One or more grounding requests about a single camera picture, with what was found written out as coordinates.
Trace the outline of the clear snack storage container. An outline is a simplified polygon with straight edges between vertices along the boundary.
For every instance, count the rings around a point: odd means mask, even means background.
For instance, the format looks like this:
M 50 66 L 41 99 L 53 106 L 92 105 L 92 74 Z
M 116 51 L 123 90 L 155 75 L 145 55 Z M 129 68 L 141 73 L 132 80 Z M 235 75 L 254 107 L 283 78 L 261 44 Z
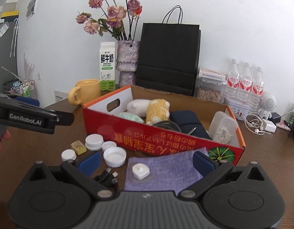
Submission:
M 200 100 L 222 103 L 226 82 L 198 77 L 196 97 Z

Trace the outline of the navy blue zip pouch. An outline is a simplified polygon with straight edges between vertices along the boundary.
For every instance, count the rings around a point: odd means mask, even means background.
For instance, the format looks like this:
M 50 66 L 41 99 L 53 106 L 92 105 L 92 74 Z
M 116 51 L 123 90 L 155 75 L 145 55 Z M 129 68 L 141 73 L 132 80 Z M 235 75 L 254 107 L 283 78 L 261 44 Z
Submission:
M 170 114 L 170 120 L 180 127 L 182 133 L 198 138 L 211 139 L 196 113 L 191 110 L 174 111 Z

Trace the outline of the yellow ceramic mug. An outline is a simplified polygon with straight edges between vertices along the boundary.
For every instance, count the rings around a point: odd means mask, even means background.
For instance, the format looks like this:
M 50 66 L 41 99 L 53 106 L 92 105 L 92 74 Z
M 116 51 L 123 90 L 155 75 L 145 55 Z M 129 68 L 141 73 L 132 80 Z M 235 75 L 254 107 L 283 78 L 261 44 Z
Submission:
M 73 106 L 83 105 L 101 96 L 100 81 L 86 79 L 78 81 L 68 94 L 68 102 Z

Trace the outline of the yellow white plush toy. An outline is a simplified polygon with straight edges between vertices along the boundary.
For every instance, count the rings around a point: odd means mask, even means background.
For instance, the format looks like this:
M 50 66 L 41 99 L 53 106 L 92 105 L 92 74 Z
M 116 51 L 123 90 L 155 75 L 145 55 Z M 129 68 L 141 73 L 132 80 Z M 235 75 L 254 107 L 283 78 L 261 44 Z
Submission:
M 164 99 L 135 99 L 127 104 L 127 111 L 145 118 L 147 125 L 169 120 L 170 103 Z

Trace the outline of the large ridged white cap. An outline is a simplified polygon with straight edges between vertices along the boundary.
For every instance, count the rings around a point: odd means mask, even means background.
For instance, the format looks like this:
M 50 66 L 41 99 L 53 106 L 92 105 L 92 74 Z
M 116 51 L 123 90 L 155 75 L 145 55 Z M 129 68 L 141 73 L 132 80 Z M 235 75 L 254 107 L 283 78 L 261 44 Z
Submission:
M 103 136 L 100 134 L 90 134 L 85 138 L 85 146 L 91 151 L 100 150 L 103 143 Z

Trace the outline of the cotton swab plastic box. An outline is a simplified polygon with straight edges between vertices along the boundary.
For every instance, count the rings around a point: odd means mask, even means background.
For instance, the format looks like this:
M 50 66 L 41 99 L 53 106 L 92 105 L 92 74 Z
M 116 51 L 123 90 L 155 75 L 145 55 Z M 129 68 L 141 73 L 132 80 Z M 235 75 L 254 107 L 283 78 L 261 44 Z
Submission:
M 211 121 L 208 135 L 213 141 L 228 145 L 236 135 L 236 130 L 236 120 L 226 113 L 218 111 Z

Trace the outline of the small white bottle cap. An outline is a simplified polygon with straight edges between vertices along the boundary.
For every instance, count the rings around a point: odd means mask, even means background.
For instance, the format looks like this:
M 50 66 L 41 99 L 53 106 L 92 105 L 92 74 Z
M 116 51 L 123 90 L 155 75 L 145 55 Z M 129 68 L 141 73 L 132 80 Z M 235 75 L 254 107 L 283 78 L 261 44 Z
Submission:
M 68 161 L 68 160 L 76 160 L 77 155 L 76 152 L 73 149 L 66 149 L 61 153 L 61 159 L 62 161 Z

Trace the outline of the white green milk carton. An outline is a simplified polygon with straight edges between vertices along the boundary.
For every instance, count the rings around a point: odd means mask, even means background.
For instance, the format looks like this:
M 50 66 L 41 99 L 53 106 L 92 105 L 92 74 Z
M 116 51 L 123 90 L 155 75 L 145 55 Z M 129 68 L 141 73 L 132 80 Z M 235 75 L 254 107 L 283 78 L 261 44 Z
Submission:
M 102 42 L 99 50 L 100 90 L 115 90 L 115 42 Z

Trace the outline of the purple fabric drawstring pouch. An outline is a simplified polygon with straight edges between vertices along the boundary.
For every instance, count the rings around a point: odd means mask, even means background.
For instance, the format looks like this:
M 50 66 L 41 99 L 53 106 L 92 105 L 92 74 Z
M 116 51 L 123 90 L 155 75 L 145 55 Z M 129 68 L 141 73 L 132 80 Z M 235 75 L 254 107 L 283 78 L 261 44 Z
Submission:
M 125 191 L 174 191 L 176 194 L 202 178 L 193 166 L 195 150 L 152 158 L 128 159 Z M 132 167 L 145 164 L 150 175 L 142 180 L 134 177 Z

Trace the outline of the small flat white cap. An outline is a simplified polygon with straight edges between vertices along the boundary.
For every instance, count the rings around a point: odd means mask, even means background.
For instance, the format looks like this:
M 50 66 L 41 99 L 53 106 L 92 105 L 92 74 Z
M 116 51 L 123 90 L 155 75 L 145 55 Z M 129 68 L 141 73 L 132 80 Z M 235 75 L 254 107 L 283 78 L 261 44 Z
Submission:
M 101 149 L 103 152 L 112 147 L 117 147 L 117 143 L 115 143 L 114 141 L 106 141 L 101 145 Z

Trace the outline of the small yellow printed box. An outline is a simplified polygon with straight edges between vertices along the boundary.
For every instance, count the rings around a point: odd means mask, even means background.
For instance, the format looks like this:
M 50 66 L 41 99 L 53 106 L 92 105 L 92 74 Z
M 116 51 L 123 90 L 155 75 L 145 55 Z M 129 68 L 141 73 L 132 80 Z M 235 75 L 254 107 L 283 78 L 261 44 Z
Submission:
M 80 140 L 72 142 L 70 146 L 71 146 L 71 149 L 74 150 L 76 155 L 78 156 L 87 152 L 86 146 Z

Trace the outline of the water bottle middle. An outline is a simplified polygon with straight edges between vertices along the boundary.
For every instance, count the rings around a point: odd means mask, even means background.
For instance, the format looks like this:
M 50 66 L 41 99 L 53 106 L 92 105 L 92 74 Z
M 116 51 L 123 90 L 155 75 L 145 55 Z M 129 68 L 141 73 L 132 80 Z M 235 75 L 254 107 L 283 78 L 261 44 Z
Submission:
M 248 62 L 245 62 L 245 68 L 241 74 L 239 89 L 237 97 L 241 102 L 247 102 L 249 93 L 251 92 L 253 78 L 251 74 L 252 65 Z

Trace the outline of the white robot speaker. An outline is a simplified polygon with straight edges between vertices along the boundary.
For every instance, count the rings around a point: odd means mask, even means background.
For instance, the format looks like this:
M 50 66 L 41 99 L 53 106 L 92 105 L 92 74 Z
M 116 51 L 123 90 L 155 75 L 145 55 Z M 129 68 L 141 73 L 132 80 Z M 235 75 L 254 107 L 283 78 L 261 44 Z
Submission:
M 272 117 L 272 111 L 277 106 L 277 101 L 272 93 L 265 92 L 262 94 L 260 108 L 258 113 L 262 119 L 268 120 Z

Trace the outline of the decorated metal tin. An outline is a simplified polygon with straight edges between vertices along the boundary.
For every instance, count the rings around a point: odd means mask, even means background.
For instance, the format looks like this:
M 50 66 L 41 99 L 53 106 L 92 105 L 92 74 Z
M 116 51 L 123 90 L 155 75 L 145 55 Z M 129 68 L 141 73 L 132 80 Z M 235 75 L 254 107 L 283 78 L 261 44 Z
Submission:
M 244 116 L 249 113 L 250 107 L 246 102 L 225 97 L 224 104 L 229 106 L 237 120 L 244 121 Z

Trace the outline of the water bottle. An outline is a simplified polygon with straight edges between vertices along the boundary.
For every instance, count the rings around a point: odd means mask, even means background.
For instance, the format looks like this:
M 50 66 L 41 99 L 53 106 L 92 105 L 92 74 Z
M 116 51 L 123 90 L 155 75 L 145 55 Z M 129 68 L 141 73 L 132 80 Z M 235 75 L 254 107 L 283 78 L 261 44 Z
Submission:
M 239 83 L 240 83 L 240 71 L 239 60 L 232 59 L 231 66 L 227 71 L 227 86 L 224 90 L 224 96 L 226 98 L 235 98 Z
M 251 92 L 253 78 L 251 74 L 252 65 L 248 62 L 245 62 L 245 68 L 241 74 L 239 89 L 237 97 L 241 102 L 247 102 L 249 93 Z
M 248 104 L 251 112 L 256 112 L 264 91 L 264 74 L 261 67 L 257 67 L 256 75 L 253 80 L 252 89 L 249 95 Z

